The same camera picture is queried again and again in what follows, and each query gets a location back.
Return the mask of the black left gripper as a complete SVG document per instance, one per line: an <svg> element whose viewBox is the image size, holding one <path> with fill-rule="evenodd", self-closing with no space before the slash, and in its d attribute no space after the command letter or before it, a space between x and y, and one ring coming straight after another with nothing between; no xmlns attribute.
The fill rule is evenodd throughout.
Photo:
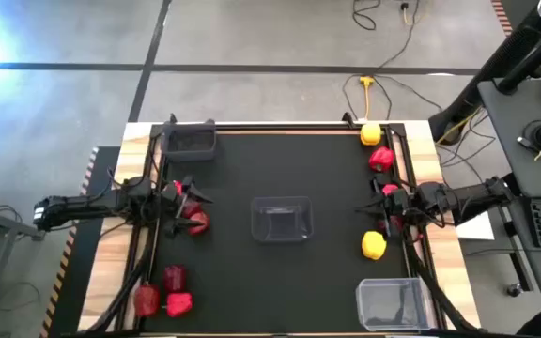
<svg viewBox="0 0 541 338"><path fill-rule="evenodd" d="M188 199L199 203L211 204L213 200L200 192L193 176L186 176L182 181L167 183L160 192L160 214L162 229L167 237L174 237L180 231L196 227L196 222L182 216Z"/></svg>

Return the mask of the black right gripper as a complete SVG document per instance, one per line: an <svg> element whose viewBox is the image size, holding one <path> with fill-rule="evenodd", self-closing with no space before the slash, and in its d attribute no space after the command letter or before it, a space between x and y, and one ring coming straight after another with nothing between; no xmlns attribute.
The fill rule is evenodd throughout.
<svg viewBox="0 0 541 338"><path fill-rule="evenodd" d="M383 194L383 201L355 207L354 211L371 217L386 217L391 224L412 224L417 220L417 213L413 209L412 197L408 192L393 183L389 183L389 176L373 174L370 179L372 191Z"/></svg>

